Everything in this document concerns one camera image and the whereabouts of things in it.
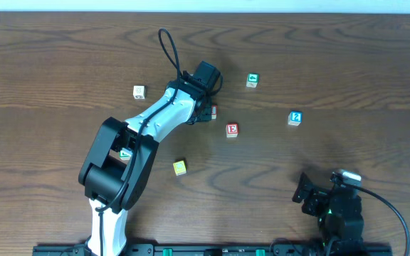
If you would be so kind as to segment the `red letter I block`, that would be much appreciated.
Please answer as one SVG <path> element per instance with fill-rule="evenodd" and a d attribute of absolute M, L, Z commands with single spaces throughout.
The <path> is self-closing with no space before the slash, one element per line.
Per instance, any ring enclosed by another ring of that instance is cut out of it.
<path fill-rule="evenodd" d="M 217 105 L 212 105 L 211 106 L 211 118 L 216 119 L 217 117 Z"/>

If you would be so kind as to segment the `red letter E block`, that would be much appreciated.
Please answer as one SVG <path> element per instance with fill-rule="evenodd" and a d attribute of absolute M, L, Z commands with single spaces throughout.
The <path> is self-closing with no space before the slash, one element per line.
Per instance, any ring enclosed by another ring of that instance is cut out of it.
<path fill-rule="evenodd" d="M 236 123 L 230 123 L 226 125 L 226 137 L 234 138 L 239 134 L 238 125 Z"/>

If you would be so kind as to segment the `blue number 2 block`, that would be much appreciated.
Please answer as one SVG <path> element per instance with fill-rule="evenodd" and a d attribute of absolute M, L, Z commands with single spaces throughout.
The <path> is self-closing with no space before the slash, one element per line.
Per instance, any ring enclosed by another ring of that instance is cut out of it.
<path fill-rule="evenodd" d="M 302 123 L 303 114 L 302 112 L 292 111 L 288 116 L 288 125 L 299 126 Z"/>

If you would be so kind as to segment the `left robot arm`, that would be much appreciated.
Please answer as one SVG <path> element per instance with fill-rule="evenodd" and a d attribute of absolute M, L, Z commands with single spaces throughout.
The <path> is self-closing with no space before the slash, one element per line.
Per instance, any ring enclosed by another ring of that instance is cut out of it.
<path fill-rule="evenodd" d="M 223 78 L 183 75 L 143 113 L 100 126 L 78 175 L 93 210 L 87 247 L 94 255 L 120 255 L 129 210 L 144 191 L 160 142 L 181 124 L 211 120 L 211 97 Z"/>

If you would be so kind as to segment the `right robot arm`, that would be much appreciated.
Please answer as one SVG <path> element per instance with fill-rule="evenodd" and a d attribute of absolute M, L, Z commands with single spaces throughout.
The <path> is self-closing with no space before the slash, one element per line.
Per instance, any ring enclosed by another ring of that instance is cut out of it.
<path fill-rule="evenodd" d="M 330 178 L 334 186 L 328 190 L 316 186 L 303 173 L 293 201 L 303 203 L 302 212 L 317 218 L 321 238 L 302 249 L 303 255 L 367 255 L 362 232 L 362 199 L 356 187 L 361 176 L 340 169 Z"/>

